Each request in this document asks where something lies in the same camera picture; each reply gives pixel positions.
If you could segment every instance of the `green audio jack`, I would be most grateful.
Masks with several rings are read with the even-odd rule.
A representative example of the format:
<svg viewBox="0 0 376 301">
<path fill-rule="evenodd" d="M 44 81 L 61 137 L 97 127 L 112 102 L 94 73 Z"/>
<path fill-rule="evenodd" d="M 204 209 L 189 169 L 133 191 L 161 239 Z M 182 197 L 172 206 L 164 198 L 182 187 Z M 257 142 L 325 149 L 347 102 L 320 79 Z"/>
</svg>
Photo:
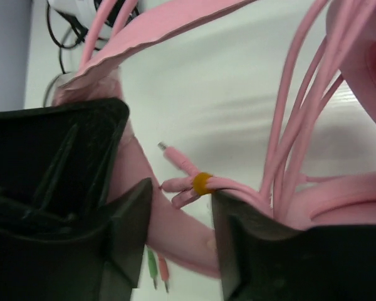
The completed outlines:
<svg viewBox="0 0 376 301">
<path fill-rule="evenodd" d="M 148 264 L 149 264 L 149 273 L 150 277 L 153 279 L 153 285 L 157 290 L 157 264 L 156 257 L 153 251 L 148 248 Z"/>
</svg>

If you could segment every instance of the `gray wall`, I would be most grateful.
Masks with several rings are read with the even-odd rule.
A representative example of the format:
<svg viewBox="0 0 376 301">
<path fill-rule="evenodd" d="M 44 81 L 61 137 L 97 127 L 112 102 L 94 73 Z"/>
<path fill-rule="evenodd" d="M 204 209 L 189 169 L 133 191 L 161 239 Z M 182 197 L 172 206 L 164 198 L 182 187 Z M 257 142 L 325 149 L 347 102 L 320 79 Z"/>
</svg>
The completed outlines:
<svg viewBox="0 0 376 301">
<path fill-rule="evenodd" d="M 0 0 L 0 111 L 24 105 L 31 0 Z"/>
</svg>

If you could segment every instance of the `white table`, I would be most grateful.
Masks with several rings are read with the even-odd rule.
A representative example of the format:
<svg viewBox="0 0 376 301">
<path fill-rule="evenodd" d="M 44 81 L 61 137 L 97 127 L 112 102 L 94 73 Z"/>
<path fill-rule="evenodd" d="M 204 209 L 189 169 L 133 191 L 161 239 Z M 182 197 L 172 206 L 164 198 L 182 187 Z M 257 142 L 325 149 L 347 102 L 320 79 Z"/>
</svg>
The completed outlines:
<svg viewBox="0 0 376 301">
<path fill-rule="evenodd" d="M 143 5 L 149 8 L 159 2 L 146 0 Z M 122 65 L 135 132 L 160 181 L 179 175 L 157 148 L 162 140 L 184 151 L 203 171 L 259 187 L 281 69 L 310 3 L 258 1 L 151 47 Z M 41 106 L 48 82 L 60 72 L 44 6 L 44 0 L 35 0 L 26 108 Z M 324 24 L 322 17 L 303 47 L 291 98 L 325 33 Z M 53 27 L 61 36 L 66 23 L 53 14 Z M 80 53 L 65 53 L 67 70 L 77 68 Z M 313 138 L 306 172 L 326 176 L 376 170 L 376 126 L 346 85 L 322 113 Z M 186 210 L 211 224 L 208 201 L 204 198 Z M 175 265 L 170 265 L 170 276 L 170 295 L 162 284 L 154 292 L 144 262 L 134 301 L 221 300 L 218 281 Z"/>
</svg>

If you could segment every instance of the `pink headset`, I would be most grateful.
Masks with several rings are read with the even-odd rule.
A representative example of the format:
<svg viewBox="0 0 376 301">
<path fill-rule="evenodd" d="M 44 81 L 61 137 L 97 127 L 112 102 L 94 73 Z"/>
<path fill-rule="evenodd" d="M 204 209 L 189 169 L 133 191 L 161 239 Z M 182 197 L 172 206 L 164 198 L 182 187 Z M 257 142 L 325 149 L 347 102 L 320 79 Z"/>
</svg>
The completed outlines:
<svg viewBox="0 0 376 301">
<path fill-rule="evenodd" d="M 99 97 L 123 99 L 117 73 L 123 60 L 251 2 L 254 0 L 171 0 L 143 13 L 123 28 L 137 3 L 137 0 L 127 0 L 109 43 L 92 58 L 100 28 L 115 3 L 115 0 L 104 0 L 86 38 L 80 69 L 71 80 L 59 79 L 54 104 Z M 288 52 L 259 191 L 203 173 L 176 149 L 164 144 L 160 147 L 166 158 L 188 176 L 159 185 L 128 124 L 120 142 L 109 200 L 139 180 L 152 178 L 155 189 L 147 243 L 153 249 L 183 267 L 218 277 L 213 230 L 180 210 L 215 189 L 224 189 L 264 215 L 298 230 L 321 224 L 376 224 L 376 172 L 329 178 L 301 173 L 315 122 L 342 81 L 347 81 L 376 122 L 376 0 L 332 1 L 327 14 L 326 38 L 310 64 L 282 131 L 298 53 L 310 26 L 328 3 L 328 0 L 315 0 Z M 315 185 L 297 192 L 297 186 L 306 182 Z M 179 194 L 170 203 L 162 191 Z"/>
</svg>

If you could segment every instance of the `yellow rubber band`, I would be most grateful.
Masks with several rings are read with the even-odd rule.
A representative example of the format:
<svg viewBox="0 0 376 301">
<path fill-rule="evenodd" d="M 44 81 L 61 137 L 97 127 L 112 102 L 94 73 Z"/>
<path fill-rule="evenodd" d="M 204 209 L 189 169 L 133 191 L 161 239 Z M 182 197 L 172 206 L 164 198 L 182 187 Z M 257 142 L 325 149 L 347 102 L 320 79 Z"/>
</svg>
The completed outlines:
<svg viewBox="0 0 376 301">
<path fill-rule="evenodd" d="M 207 180 L 210 179 L 212 176 L 213 176 L 212 174 L 201 172 L 194 178 L 192 185 L 194 187 L 194 191 L 198 195 L 204 196 L 205 194 L 214 192 L 213 190 L 206 188 Z"/>
</svg>

